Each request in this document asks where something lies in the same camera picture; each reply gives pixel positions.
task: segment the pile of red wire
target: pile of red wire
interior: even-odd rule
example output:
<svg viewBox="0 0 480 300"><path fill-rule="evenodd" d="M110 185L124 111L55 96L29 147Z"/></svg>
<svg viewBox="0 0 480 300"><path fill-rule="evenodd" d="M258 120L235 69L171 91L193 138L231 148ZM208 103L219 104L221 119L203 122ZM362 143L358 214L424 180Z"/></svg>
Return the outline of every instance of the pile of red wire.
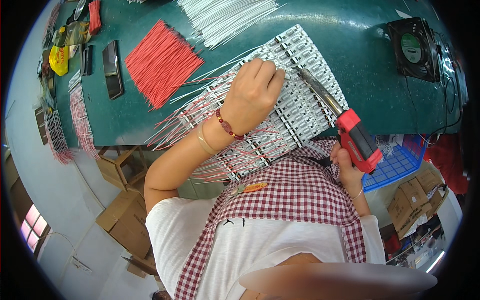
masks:
<svg viewBox="0 0 480 300"><path fill-rule="evenodd" d="M88 4L90 10L90 34L96 35L102 28L102 22L100 21L100 0L95 0Z"/></svg>
<svg viewBox="0 0 480 300"><path fill-rule="evenodd" d="M178 32L159 20L125 63L138 90L158 109L203 64L197 54Z"/></svg>

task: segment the wooden stool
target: wooden stool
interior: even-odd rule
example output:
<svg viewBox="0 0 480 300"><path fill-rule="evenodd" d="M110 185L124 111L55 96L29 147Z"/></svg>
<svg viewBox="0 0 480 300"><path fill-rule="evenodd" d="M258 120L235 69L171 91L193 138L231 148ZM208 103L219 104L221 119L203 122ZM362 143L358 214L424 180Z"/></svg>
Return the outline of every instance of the wooden stool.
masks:
<svg viewBox="0 0 480 300"><path fill-rule="evenodd" d="M98 165L98 168L100 169L100 172L102 173L103 178L106 181L110 182L111 184L115 185L116 187L120 188L121 190L124 190L124 191L135 190L133 185L137 181L143 179L147 174L147 170L148 170L147 164L145 163L144 155L142 153L142 149L140 148L140 146L137 145L130 150L125 150L122 153L120 153L120 150L117 147L116 150L119 157L113 160L104 155L109 148L110 146L103 147L98 152L98 156L100 156L100 159L96 161L96 164ZM142 162L142 166L138 166L133 163L133 152L135 150L138 150L138 154L140 155L140 161ZM131 167L133 171L135 171L135 169L138 167L140 167L142 170L138 174L134 175L132 179L127 181L121 169L125 165L128 165L129 167Z"/></svg>

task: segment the window pane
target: window pane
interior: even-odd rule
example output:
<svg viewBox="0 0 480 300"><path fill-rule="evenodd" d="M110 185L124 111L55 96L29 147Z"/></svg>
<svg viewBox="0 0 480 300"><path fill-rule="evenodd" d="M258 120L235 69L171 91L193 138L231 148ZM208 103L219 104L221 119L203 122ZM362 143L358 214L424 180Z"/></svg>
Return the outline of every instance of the window pane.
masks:
<svg viewBox="0 0 480 300"><path fill-rule="evenodd" d="M32 231L27 241L27 244L32 251L35 250L37 242L38 242L38 236L36 236L36 234Z"/></svg>
<svg viewBox="0 0 480 300"><path fill-rule="evenodd" d="M40 216L38 218L37 222L35 223L35 226L33 227L33 230L35 231L35 233L38 236L41 236L42 232L43 232L43 230L45 229L46 226L47 226L46 221L43 219L42 216Z"/></svg>
<svg viewBox="0 0 480 300"><path fill-rule="evenodd" d="M28 211L28 213L25 217L25 220L27 220L27 222L28 222L28 224L30 224L30 226L33 226L33 224L35 223L35 221L36 221L36 219L38 218L39 215L40 215L40 213L36 209L35 205L32 204L32 207Z"/></svg>
<svg viewBox="0 0 480 300"><path fill-rule="evenodd" d="M27 221L23 221L22 223L22 227L20 227L21 231L22 231L22 235L24 236L24 239L27 240L28 238L28 234L30 233L30 227L28 226L27 224Z"/></svg>

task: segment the bangle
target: bangle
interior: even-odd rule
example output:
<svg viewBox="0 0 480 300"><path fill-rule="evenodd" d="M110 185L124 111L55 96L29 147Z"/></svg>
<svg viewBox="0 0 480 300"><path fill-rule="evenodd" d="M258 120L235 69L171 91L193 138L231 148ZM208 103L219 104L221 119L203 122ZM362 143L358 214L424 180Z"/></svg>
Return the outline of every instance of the bangle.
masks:
<svg viewBox="0 0 480 300"><path fill-rule="evenodd" d="M357 197L352 198L352 201L355 200L355 199L357 199L358 197L360 197L360 195L361 195L362 193L363 193L363 187L361 188L361 190L360 190L359 194L357 195Z"/></svg>
<svg viewBox="0 0 480 300"><path fill-rule="evenodd" d="M228 133L230 134L231 136L233 136L234 139L238 140L238 141L241 141L243 140L243 135L236 135L233 133L232 131L232 127L230 126L230 124L223 120L222 119L222 116L220 116L220 109L217 108L217 110L215 111L215 114L216 114L216 117L218 118L218 121L220 122L220 124L222 124L222 127L223 129Z"/></svg>
<svg viewBox="0 0 480 300"><path fill-rule="evenodd" d="M204 127L204 124L203 122L198 124L197 126L197 138L198 138L198 141L200 142L200 145L202 146L202 148L208 152L209 154L211 155L215 155L217 154L218 152L220 151L217 151L217 150L214 150L212 147L210 147L205 138L204 138L204 133L203 133L203 127Z"/></svg>

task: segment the blue crate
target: blue crate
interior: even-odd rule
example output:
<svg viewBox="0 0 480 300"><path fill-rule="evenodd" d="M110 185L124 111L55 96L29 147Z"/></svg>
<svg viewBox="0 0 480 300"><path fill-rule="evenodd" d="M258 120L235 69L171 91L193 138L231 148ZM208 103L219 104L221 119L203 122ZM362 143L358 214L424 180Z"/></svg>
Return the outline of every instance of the blue crate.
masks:
<svg viewBox="0 0 480 300"><path fill-rule="evenodd" d="M418 134L405 134L402 145L394 147L393 156L378 163L373 175L363 175L363 190L374 191L418 170L426 150L425 145L421 145L422 138Z"/></svg>

